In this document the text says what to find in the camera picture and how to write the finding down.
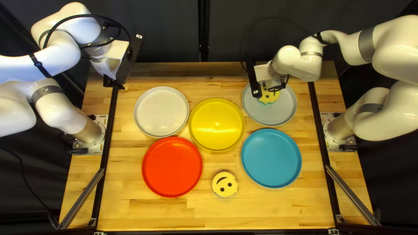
plate rim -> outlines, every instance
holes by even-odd
[[[241,137],[236,141],[236,142],[234,142],[234,144],[233,145],[231,145],[230,147],[228,147],[228,148],[224,148],[224,149],[213,149],[213,148],[208,148],[208,147],[205,147],[204,145],[202,145],[201,143],[199,143],[197,140],[196,140],[196,138],[195,138],[195,136],[194,136],[194,134],[193,134],[193,131],[192,131],[192,128],[190,128],[190,120],[191,120],[191,118],[190,117],[192,117],[192,115],[193,115],[193,112],[195,111],[195,109],[200,105],[200,104],[202,104],[203,102],[207,102],[208,100],[222,100],[223,102],[225,102],[225,101],[227,101],[227,103],[230,103],[230,104],[232,104],[233,106],[235,106],[236,108],[237,108],[237,111],[238,111],[238,113],[240,114],[240,117],[241,117],[241,119],[242,119],[242,134],[241,134]],[[189,116],[189,120],[188,120],[188,122],[187,122],[187,124],[188,124],[188,128],[189,128],[189,135],[190,135],[190,138],[193,140],[193,142],[195,142],[199,147],[202,147],[202,148],[204,148],[204,149],[207,149],[207,150],[209,150],[209,151],[213,151],[213,152],[223,152],[223,151],[227,151],[227,150],[229,150],[229,149],[232,149],[233,147],[235,147],[241,140],[242,140],[242,138],[244,137],[244,133],[245,133],[245,117],[244,117],[244,114],[242,113],[242,111],[241,111],[241,109],[238,107],[238,105],[236,105],[236,104],[234,104],[232,101],[230,101],[230,100],[227,100],[227,99],[224,99],[224,98],[218,98],[218,97],[214,97],[214,98],[208,98],[208,99],[205,99],[205,100],[202,100],[201,102],[199,102],[194,108],[193,108],[193,110],[190,112],[190,116]]]
[[[141,127],[139,127],[140,125],[138,124],[138,121],[137,121],[137,115],[136,115],[136,110],[138,109],[138,106],[139,106],[139,104],[138,104],[138,102],[139,102],[139,100],[141,99],[141,97],[145,97],[146,95],[149,95],[150,93],[152,93],[152,92],[154,92],[155,90],[171,90],[171,91],[173,91],[173,92],[175,92],[175,93],[177,93],[177,94],[180,94],[180,96],[181,96],[181,98],[185,101],[185,103],[187,104],[186,106],[187,106],[187,115],[186,115],[186,119],[185,119],[185,121],[184,121],[184,123],[183,123],[183,125],[181,125],[181,127],[180,128],[178,128],[174,133],[171,133],[171,134],[169,134],[169,135],[151,135],[150,133],[147,133],[147,132],[145,132],[144,130],[142,130],[142,128]],[[189,115],[190,115],[190,107],[189,107],[189,101],[187,100],[187,98],[184,96],[184,94],[182,93],[182,92],[180,92],[179,90],[177,90],[176,88],[173,88],[173,87],[168,87],[168,86],[158,86],[158,87],[153,87],[153,88],[150,88],[150,89],[148,89],[148,90],[146,90],[144,93],[142,93],[139,97],[138,97],[138,99],[136,100],[136,102],[135,102],[135,104],[134,104],[134,108],[133,108],[133,119],[134,119],[134,121],[135,121],[135,124],[136,124],[136,126],[139,128],[139,130],[143,133],[143,134],[145,134],[145,135],[147,135],[147,136],[150,136],[150,137],[154,137],[154,138],[165,138],[165,137],[169,137],[169,136],[171,136],[171,135],[174,135],[174,134],[176,134],[179,130],[181,130],[185,125],[186,125],[186,123],[188,122],[188,120],[189,120]]]
[[[279,186],[271,186],[271,185],[267,185],[267,184],[262,184],[262,183],[260,183],[259,181],[256,181],[253,177],[251,177],[251,175],[248,173],[248,171],[247,171],[247,169],[245,168],[245,165],[244,165],[244,161],[243,161],[243,151],[244,151],[244,146],[245,146],[245,143],[247,142],[247,140],[249,140],[249,138],[250,138],[250,136],[252,135],[252,134],[254,134],[254,133],[256,133],[256,132],[265,132],[266,130],[268,130],[268,131],[273,131],[273,132],[277,132],[277,134],[279,135],[279,136],[281,136],[281,135],[285,135],[285,136],[287,136],[290,140],[291,140],[291,142],[294,144],[294,146],[297,148],[297,150],[298,150],[298,154],[297,154],[297,157],[298,157],[298,160],[299,160],[299,164],[298,164],[298,170],[297,170],[297,174],[295,174],[292,178],[291,178],[291,180],[289,180],[289,181],[287,181],[285,184],[282,184],[281,186],[279,185]],[[293,183],[297,178],[298,178],[298,176],[299,176],[299,174],[301,173],[301,169],[302,169],[302,154],[301,154],[301,151],[299,150],[299,147],[298,147],[298,145],[296,144],[296,142],[289,136],[289,135],[287,135],[286,133],[284,133],[283,131],[280,131],[280,130],[277,130],[277,129],[274,129],[274,128],[263,128],[263,129],[260,129],[260,130],[257,130],[257,131],[255,131],[255,132],[253,132],[253,133],[251,133],[251,135],[249,135],[248,137],[247,137],[247,139],[245,140],[245,142],[244,142],[244,144],[242,145],[242,148],[241,148],[241,164],[242,164],[242,167],[244,168],[244,171],[245,171],[245,173],[248,175],[248,177],[250,178],[250,179],[252,179],[255,183],[257,183],[258,185],[261,185],[261,186],[263,186],[263,187],[266,187],[266,188],[269,188],[269,189],[279,189],[279,188],[284,188],[284,187],[286,187],[286,186],[288,186],[288,185],[290,185],[291,183]]]
[[[251,118],[251,120],[253,120],[253,121],[255,121],[256,123],[258,123],[258,124],[261,124],[261,125],[265,125],[265,126],[280,126],[280,125],[284,125],[284,124],[286,124],[287,122],[289,122],[290,120],[292,120],[292,118],[295,116],[295,114],[296,114],[296,110],[298,109],[298,98],[296,97],[296,94],[295,94],[295,92],[293,91],[293,89],[290,87],[290,85],[286,85],[286,89],[287,88],[289,88],[290,89],[290,91],[292,92],[292,94],[293,94],[293,97],[295,98],[295,109],[293,110],[293,114],[292,114],[292,116],[289,118],[289,119],[287,119],[285,122],[283,122],[283,123],[280,123],[280,124],[272,124],[272,125],[270,125],[270,124],[265,124],[265,123],[261,123],[261,122],[259,122],[259,121],[257,121],[256,119],[254,119],[254,118],[252,118],[251,117],[251,115],[249,115],[248,114],[248,112],[247,112],[247,109],[245,108],[245,106],[244,106],[244,95],[245,95],[245,90],[248,88],[248,86],[249,86],[250,84],[247,84],[246,86],[245,86],[245,88],[244,88],[244,90],[242,91],[242,96],[241,96],[241,103],[242,103],[242,108],[244,109],[244,111],[245,111],[245,113]]]
[[[158,142],[163,142],[163,141],[165,141],[165,142],[167,142],[167,141],[170,141],[171,139],[174,139],[174,140],[176,140],[176,141],[178,141],[178,142],[181,142],[181,143],[183,143],[184,145],[186,145],[186,146],[188,146],[189,144],[193,147],[193,148],[195,148],[194,150],[198,153],[198,157],[199,157],[199,161],[200,161],[200,164],[199,164],[199,166],[200,166],[200,170],[199,170],[199,175],[198,175],[198,177],[197,177],[197,180],[193,183],[193,186],[191,186],[187,191],[185,191],[185,192],[183,192],[182,194],[176,194],[176,195],[173,195],[173,196],[168,196],[167,194],[162,194],[162,193],[160,193],[160,192],[157,192],[156,190],[154,190],[153,188],[151,188],[150,187],[150,185],[148,184],[149,183],[149,181],[147,181],[146,180],[146,178],[147,177],[145,177],[145,171],[144,171],[144,162],[145,162],[145,157],[147,156],[147,153],[148,153],[148,151],[151,149],[151,147],[153,146],[153,145],[155,145],[155,144],[157,144]],[[175,198],[175,197],[181,197],[181,196],[184,196],[184,195],[186,195],[187,193],[189,193],[192,189],[194,189],[195,187],[196,187],[196,185],[198,184],[198,182],[199,182],[199,180],[200,180],[200,178],[201,178],[201,176],[202,176],[202,172],[203,172],[203,158],[202,158],[202,154],[200,153],[200,151],[199,151],[199,149],[191,142],[191,141],[189,141],[189,140],[187,140],[187,139],[185,139],[185,138],[182,138],[182,137],[180,137],[180,136],[169,136],[169,137],[166,137],[166,138],[162,138],[162,139],[159,139],[159,140],[157,140],[156,142],[154,142],[149,148],[148,148],[148,150],[147,150],[147,152],[145,153],[145,155],[144,155],[144,157],[143,157],[143,159],[142,159],[142,162],[141,162],[141,175],[142,175],[142,179],[144,180],[144,182],[145,182],[145,184],[147,185],[147,187],[148,187],[148,189],[150,189],[153,193],[155,193],[155,194],[157,194],[158,196],[161,196],[161,197],[166,197],[166,198]]]

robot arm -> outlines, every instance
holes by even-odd
[[[325,43],[339,43],[350,65],[372,63],[382,75],[399,80],[390,91],[374,88],[344,114],[332,120],[325,136],[341,144],[356,134],[366,140],[386,140],[418,128],[418,16],[403,16],[351,35],[323,31],[302,40],[299,48],[284,46],[272,61],[255,66],[257,81],[271,82],[290,74],[303,81],[321,75]]]
[[[60,11],[35,23],[31,33],[42,48],[50,29],[72,15],[90,14],[81,3],[69,3]],[[110,38],[90,17],[68,20],[51,34],[47,47],[32,55],[0,56],[0,136],[27,130],[35,125],[32,102],[49,126],[76,137],[82,143],[101,138],[100,127],[75,108],[58,83],[49,78],[73,67],[80,59],[79,45],[105,43]],[[126,41],[86,48],[91,64],[102,75],[116,79],[116,72],[128,48]]]

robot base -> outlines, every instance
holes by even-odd
[[[356,140],[354,139],[354,136],[349,137],[346,140],[333,140],[329,137],[327,133],[327,126],[328,123],[331,122],[331,120],[335,119],[340,112],[321,112],[321,120],[323,125],[323,132],[325,135],[325,143],[326,148],[328,149],[328,152],[355,152],[355,150],[341,150],[339,147],[340,145],[345,146],[354,146],[356,145]]]
[[[95,115],[96,120],[94,122],[100,126],[100,129],[102,130],[102,135],[100,138],[94,142],[94,143],[83,143],[79,140],[75,141],[73,143],[73,150],[79,150],[79,149],[86,149],[86,153],[74,153],[74,155],[101,155],[103,151],[103,144],[105,142],[105,133],[107,128],[107,119],[108,115]]]

wooden table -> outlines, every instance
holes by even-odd
[[[98,230],[244,230],[304,229],[334,226],[323,164],[306,82],[291,77],[288,84],[297,96],[295,116],[275,127],[288,134],[302,155],[298,178],[281,189],[256,184],[245,173],[240,150],[254,131],[265,128],[244,112],[241,95],[247,75],[237,62],[141,63],[136,64],[119,91],[109,161],[104,184]],[[157,139],[145,136],[133,119],[138,97],[156,86],[170,86],[182,92],[190,111],[202,100],[225,98],[243,112],[246,130],[241,143],[222,153],[199,149],[204,169],[196,187],[188,194],[167,199],[152,193],[141,175],[141,163],[148,147]],[[345,105],[334,63],[325,61],[322,76],[315,82],[322,112],[343,112]],[[82,110],[87,114],[107,114],[111,89],[102,87],[102,78],[91,69]],[[187,125],[177,135],[191,140]],[[357,153],[330,153],[331,165],[351,189],[371,209]],[[100,156],[73,156],[67,180],[61,219],[73,205],[100,165]],[[238,193],[229,199],[217,198],[211,190],[213,176],[220,169],[231,171],[239,182]],[[365,220],[337,187],[341,214],[348,222]],[[91,217],[94,193],[72,223],[84,226]]]

plate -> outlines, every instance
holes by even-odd
[[[189,118],[190,137],[210,151],[234,147],[244,135],[245,121],[241,110],[231,101],[211,98],[200,102]]]
[[[285,133],[261,129],[251,134],[241,150],[241,161],[248,176],[267,188],[291,184],[302,166],[301,153]]]
[[[181,130],[189,117],[189,103],[172,87],[154,87],[135,103],[133,117],[146,135],[163,138]]]
[[[262,125],[282,125],[292,119],[296,112],[296,96],[292,88],[286,85],[280,91],[280,96],[272,104],[263,104],[251,95],[251,88],[248,84],[242,93],[242,106],[248,116]]]
[[[177,136],[155,142],[142,161],[148,188],[162,197],[179,197],[192,190],[202,174],[202,157],[192,142]]]

